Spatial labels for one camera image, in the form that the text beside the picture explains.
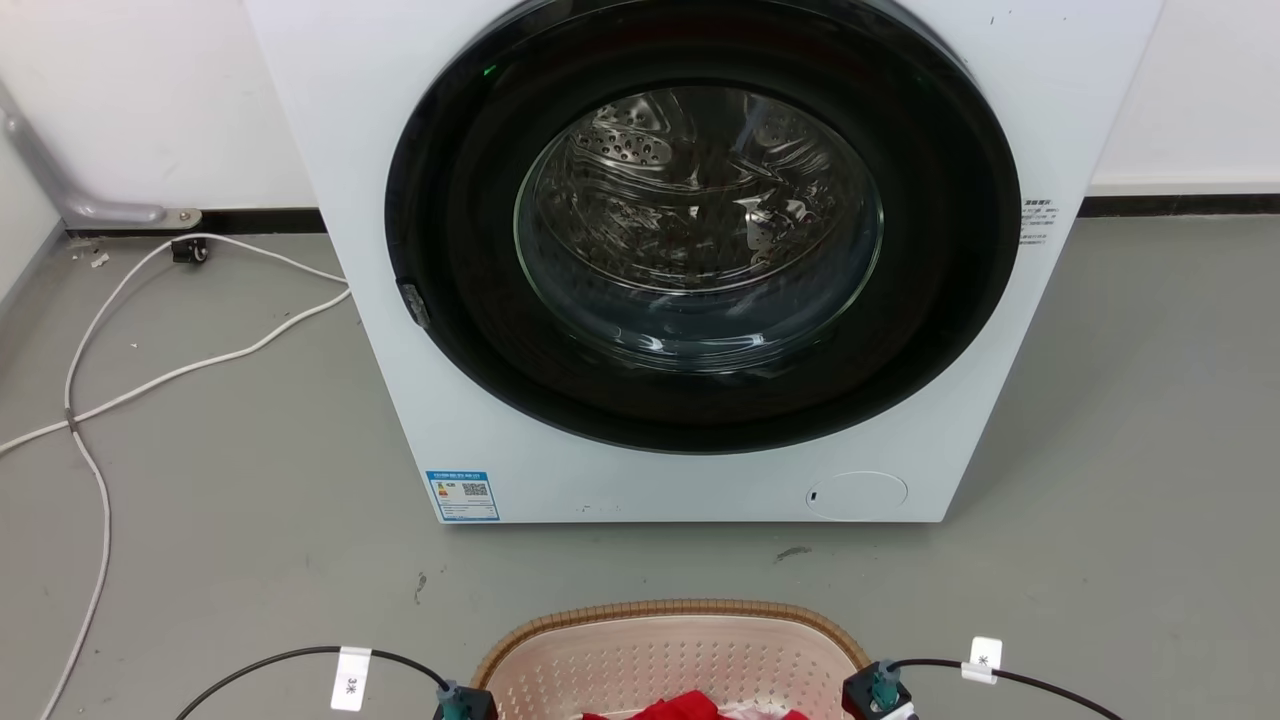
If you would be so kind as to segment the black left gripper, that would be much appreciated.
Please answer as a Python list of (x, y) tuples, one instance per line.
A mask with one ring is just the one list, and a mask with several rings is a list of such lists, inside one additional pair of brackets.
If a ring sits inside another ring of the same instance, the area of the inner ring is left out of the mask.
[(436, 689), (434, 720), (495, 720), (499, 708), (492, 692), (449, 680)]

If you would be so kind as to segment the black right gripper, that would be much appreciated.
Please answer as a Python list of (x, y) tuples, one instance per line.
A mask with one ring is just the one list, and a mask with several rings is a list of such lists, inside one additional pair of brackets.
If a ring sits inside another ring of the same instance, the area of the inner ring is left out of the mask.
[(873, 662), (842, 683), (842, 710), (851, 719), (919, 719), (911, 693), (892, 661)]

